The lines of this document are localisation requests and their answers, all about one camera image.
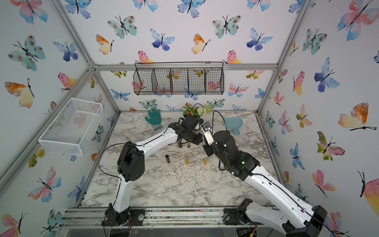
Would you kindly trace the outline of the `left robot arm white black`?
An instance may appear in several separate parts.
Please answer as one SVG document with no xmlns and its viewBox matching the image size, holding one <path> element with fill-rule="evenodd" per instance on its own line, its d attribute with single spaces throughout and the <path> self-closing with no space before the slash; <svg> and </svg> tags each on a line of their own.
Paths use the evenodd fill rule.
<svg viewBox="0 0 379 237">
<path fill-rule="evenodd" d="M 202 134 L 198 132 L 204 123 L 201 118 L 188 115 L 178 122 L 171 123 L 162 132 L 145 139 L 132 143 L 128 141 L 124 144 L 117 160 L 118 188 L 115 199 L 111 203 L 116 213 L 123 213 L 130 208 L 130 198 L 134 183 L 145 172 L 145 159 L 167 145 L 186 140 L 195 145 L 203 142 Z"/>
</svg>

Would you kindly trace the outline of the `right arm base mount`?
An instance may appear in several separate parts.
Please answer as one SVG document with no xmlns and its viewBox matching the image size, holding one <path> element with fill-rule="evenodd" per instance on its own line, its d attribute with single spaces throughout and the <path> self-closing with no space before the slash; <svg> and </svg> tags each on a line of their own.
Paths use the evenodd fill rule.
<svg viewBox="0 0 379 237">
<path fill-rule="evenodd" d="M 252 199 L 245 198 L 237 207 L 227 207 L 223 210 L 222 221 L 223 224 L 227 226 L 237 226 L 237 225 L 262 225 L 261 222 L 254 222 L 251 217 L 247 214 L 248 207 L 253 207 L 256 204 L 261 207 L 258 203 L 254 202 Z"/>
</svg>

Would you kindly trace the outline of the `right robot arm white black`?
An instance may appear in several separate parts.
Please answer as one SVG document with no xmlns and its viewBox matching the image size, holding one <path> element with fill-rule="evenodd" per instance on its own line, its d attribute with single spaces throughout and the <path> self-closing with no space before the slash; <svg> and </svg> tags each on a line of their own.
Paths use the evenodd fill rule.
<svg viewBox="0 0 379 237">
<path fill-rule="evenodd" d="M 243 217 L 259 222 L 287 237 L 317 237 L 324 227 L 327 211 L 303 201 L 278 182 L 252 155 L 240 151 L 229 131 L 203 132 L 204 150 L 215 155 L 224 169 L 260 191 L 275 205 L 264 207 L 245 199 L 241 203 Z"/>
</svg>

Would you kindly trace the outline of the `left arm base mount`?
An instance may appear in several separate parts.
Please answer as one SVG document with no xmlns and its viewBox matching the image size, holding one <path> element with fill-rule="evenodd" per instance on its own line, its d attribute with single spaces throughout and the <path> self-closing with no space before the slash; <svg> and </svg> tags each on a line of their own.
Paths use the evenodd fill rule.
<svg viewBox="0 0 379 237">
<path fill-rule="evenodd" d="M 130 207 L 123 212 L 117 212 L 114 209 L 114 205 L 110 203 L 105 211 L 101 226 L 142 226 L 143 220 L 145 219 L 145 213 L 144 209 L 130 209 Z"/>
</svg>

